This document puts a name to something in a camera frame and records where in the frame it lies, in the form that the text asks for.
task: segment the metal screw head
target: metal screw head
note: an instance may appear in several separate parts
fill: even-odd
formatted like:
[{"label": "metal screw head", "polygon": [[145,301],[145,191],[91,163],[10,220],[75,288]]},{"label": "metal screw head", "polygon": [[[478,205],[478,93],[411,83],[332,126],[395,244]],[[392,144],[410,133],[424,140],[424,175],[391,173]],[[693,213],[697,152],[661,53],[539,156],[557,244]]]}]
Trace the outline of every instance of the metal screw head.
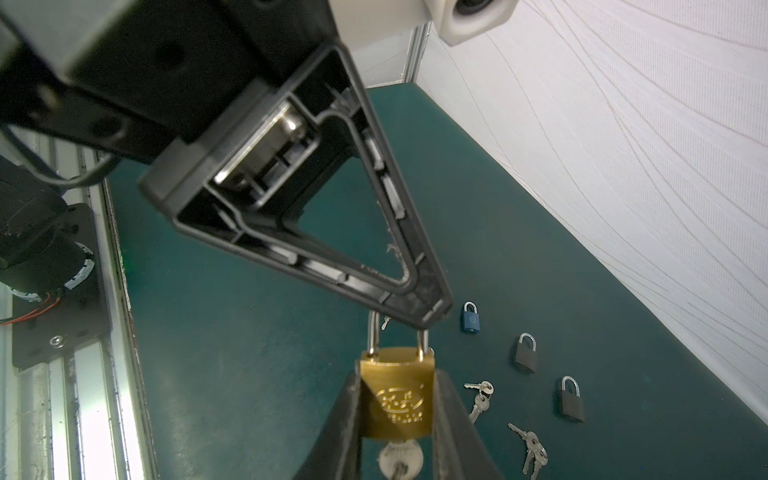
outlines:
[{"label": "metal screw head", "polygon": [[53,348],[60,349],[66,342],[67,340],[63,336],[56,335],[51,337],[51,340],[48,343],[50,343]]}]

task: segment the gold padlock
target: gold padlock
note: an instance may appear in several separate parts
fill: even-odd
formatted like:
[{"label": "gold padlock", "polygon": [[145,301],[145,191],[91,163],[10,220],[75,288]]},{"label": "gold padlock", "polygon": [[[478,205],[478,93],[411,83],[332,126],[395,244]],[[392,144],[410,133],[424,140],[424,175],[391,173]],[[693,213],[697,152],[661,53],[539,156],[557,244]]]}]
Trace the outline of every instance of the gold padlock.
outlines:
[{"label": "gold padlock", "polygon": [[371,439],[420,439],[432,432],[432,384],[435,354],[428,332],[416,335],[417,346],[379,348],[378,312],[368,318],[368,349],[360,359],[362,436]]}]

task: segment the triangular opening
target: triangular opening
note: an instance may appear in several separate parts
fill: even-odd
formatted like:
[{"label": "triangular opening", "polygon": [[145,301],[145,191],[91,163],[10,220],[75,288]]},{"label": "triangular opening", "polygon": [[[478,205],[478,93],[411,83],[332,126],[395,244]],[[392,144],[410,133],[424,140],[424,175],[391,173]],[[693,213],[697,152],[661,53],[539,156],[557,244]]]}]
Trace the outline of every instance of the triangular opening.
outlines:
[{"label": "triangular opening", "polygon": [[362,161],[348,159],[304,207],[299,228],[307,235],[394,280],[403,277],[381,207]]}]

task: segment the green table surface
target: green table surface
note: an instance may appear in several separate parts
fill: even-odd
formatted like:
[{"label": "green table surface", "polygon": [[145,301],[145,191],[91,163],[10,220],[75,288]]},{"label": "green table surface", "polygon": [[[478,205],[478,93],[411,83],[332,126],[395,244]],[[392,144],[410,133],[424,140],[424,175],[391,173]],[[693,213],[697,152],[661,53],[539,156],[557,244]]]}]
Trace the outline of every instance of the green table surface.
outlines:
[{"label": "green table surface", "polygon": [[[462,384],[493,383],[476,427],[507,478],[524,478],[525,458],[508,422],[541,438],[541,479],[768,478],[768,426],[426,94],[370,96],[455,295],[431,331],[437,363],[468,409]],[[303,227],[385,270],[380,213],[347,165]],[[161,478],[290,478],[364,347],[366,310],[182,237],[140,198],[142,171],[124,162],[110,185]],[[477,335],[459,328],[467,300]],[[523,332],[533,375],[511,364]],[[382,333],[383,346],[414,342],[399,324]],[[556,415],[564,375],[583,425]],[[366,442],[363,478],[381,478],[380,446]],[[429,441],[425,456],[431,478]]]}]

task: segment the white fabric backdrop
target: white fabric backdrop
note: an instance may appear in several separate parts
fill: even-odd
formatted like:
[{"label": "white fabric backdrop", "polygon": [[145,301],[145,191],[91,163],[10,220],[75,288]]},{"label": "white fabric backdrop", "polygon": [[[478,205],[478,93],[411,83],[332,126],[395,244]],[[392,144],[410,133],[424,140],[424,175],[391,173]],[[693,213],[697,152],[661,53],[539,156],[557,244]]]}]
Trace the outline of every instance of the white fabric backdrop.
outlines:
[{"label": "white fabric backdrop", "polygon": [[417,83],[768,422],[768,2],[521,0]]}]

